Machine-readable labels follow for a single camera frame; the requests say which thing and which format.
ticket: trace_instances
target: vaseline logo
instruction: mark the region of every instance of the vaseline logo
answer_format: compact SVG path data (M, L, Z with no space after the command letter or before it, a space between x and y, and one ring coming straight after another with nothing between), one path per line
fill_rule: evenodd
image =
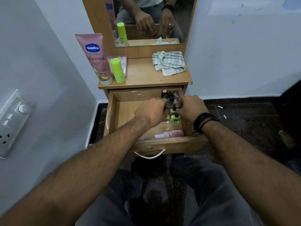
M88 52L91 52L91 53L100 52L100 48L97 44L89 43L89 44L86 44L85 47Z

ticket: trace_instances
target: pink vaseline tube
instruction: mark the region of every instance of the pink vaseline tube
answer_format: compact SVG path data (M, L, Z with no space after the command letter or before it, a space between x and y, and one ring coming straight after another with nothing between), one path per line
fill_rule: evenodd
M184 136L183 130L172 130L172 131L166 131L162 134L155 135L155 139L183 137L183 136Z
M86 57L93 67L101 84L107 86L113 82L102 34L75 34Z

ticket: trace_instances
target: white wall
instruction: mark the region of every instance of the white wall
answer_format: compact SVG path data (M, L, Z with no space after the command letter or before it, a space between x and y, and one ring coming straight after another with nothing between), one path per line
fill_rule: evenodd
M74 34L94 33L82 0L35 0L62 46L98 102L107 102Z
M301 14L207 16L198 0L185 58L203 99L277 96L301 79Z
M34 0L0 0L0 107L19 89L37 107L0 160L0 215L83 150L96 99Z

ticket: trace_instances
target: forearm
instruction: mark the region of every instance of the forearm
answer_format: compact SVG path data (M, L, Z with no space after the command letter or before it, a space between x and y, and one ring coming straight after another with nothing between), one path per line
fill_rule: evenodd
M132 16L142 11L133 0L118 0L122 7Z
M10 209L0 225L73 225L108 185L148 123L133 118L64 163Z
M175 6L177 0L165 0L166 5L172 5L173 7Z
M300 224L299 175L264 155L219 122L208 122L202 131L216 149L236 188L267 223Z

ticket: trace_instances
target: white knob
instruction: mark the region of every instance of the white knob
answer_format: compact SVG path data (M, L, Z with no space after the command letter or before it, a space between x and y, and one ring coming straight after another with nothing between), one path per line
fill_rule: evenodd
M30 106L29 105L20 105L19 111L21 113L28 113L30 111Z

